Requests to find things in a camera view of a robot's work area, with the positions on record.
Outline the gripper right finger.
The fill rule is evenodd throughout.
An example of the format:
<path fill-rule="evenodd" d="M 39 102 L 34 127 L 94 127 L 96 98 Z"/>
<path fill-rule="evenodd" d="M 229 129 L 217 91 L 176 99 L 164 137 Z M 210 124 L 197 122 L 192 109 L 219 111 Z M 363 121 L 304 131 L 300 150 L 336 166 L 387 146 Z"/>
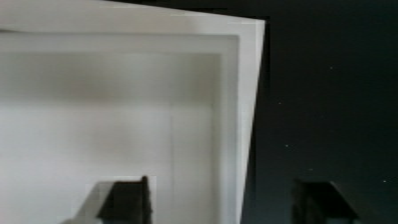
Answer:
<path fill-rule="evenodd" d="M 329 182 L 293 182 L 292 224 L 361 224 L 359 215 Z"/>

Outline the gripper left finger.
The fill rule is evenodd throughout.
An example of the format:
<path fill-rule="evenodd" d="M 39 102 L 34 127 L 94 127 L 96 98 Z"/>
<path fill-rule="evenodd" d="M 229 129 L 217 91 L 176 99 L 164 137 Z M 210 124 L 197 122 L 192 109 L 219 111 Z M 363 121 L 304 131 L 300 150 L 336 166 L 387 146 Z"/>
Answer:
<path fill-rule="evenodd" d="M 101 224 L 153 224 L 149 179 L 117 181 L 96 217 Z"/>

